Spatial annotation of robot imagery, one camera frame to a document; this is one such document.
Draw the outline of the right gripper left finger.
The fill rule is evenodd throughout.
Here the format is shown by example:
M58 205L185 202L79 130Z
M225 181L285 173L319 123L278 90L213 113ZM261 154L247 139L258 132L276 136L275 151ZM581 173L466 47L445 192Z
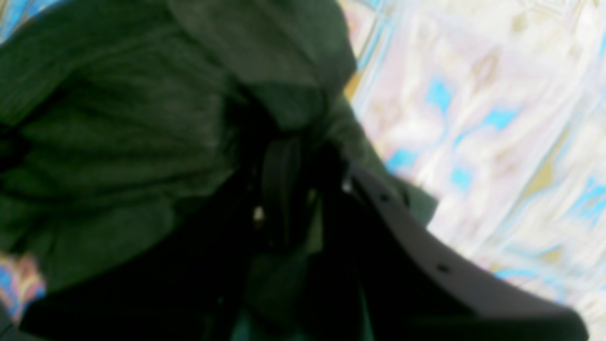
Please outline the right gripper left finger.
M83 283L34 301L29 341L227 341L245 296L303 244L298 138L266 145L176 231Z

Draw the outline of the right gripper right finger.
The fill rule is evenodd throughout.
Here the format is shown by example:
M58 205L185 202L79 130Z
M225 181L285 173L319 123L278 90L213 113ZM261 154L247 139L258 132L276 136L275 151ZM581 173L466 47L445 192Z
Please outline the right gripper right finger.
M586 341L574 309L500 280L431 235L401 193L332 144L327 250L362 298L377 341Z

